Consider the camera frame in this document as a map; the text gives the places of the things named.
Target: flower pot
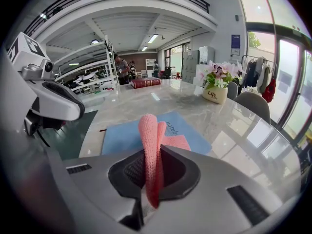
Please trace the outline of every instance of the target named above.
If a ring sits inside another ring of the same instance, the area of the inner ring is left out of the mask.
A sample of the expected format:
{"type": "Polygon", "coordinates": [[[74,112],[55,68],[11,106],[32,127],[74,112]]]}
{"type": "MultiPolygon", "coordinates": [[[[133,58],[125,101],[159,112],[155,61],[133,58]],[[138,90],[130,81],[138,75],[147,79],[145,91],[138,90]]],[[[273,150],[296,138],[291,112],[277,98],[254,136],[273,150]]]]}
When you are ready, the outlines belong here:
{"type": "Polygon", "coordinates": [[[201,95],[205,99],[210,100],[214,103],[223,104],[226,100],[226,96],[228,95],[228,88],[219,88],[217,86],[209,89],[204,88],[201,95]]]}

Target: gray cabinet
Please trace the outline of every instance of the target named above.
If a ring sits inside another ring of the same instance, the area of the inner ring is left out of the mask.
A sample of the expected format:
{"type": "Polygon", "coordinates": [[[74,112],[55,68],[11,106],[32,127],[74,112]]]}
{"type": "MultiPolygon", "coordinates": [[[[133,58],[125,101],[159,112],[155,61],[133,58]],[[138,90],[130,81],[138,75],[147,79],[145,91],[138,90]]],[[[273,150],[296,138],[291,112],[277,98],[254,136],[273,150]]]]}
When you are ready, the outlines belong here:
{"type": "Polygon", "coordinates": [[[199,50],[183,53],[182,81],[193,83],[196,76],[196,65],[199,62],[199,50]]]}

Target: green floor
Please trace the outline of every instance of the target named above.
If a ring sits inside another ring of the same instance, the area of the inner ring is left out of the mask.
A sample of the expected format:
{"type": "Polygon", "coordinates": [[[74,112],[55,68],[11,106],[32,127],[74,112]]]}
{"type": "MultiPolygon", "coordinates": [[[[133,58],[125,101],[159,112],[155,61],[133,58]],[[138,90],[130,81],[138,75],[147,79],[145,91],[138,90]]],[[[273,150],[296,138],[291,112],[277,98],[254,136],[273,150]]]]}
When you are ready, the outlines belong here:
{"type": "Polygon", "coordinates": [[[62,160],[78,158],[81,146],[89,126],[97,111],[86,113],[81,119],[67,122],[58,131],[54,129],[41,129],[45,141],[58,150],[62,160]]]}

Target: blue notebook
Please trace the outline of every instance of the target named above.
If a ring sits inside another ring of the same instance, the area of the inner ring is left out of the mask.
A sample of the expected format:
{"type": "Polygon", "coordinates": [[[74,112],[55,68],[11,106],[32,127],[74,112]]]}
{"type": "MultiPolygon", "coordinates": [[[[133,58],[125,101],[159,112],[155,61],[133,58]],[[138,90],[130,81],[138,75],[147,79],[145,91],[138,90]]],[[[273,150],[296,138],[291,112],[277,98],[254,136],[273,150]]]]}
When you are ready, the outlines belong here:
{"type": "MultiPolygon", "coordinates": [[[[206,155],[211,150],[211,144],[204,139],[184,118],[177,112],[158,115],[157,121],[167,124],[165,136],[184,135],[192,152],[206,155]]],[[[140,151],[143,149],[139,120],[110,126],[104,138],[102,155],[124,151],[140,151]]]]}

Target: brown wall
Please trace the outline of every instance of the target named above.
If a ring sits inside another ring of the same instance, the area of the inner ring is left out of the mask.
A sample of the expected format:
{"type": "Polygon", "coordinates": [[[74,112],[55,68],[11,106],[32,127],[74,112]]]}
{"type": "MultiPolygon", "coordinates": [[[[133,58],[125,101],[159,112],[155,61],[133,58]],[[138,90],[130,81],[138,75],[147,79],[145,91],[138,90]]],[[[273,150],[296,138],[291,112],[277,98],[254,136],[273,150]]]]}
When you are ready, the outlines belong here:
{"type": "Polygon", "coordinates": [[[146,59],[156,59],[157,53],[146,53],[146,54],[134,54],[120,56],[120,58],[125,59],[129,64],[132,60],[135,61],[136,71],[140,72],[142,69],[146,69],[146,59]]]}

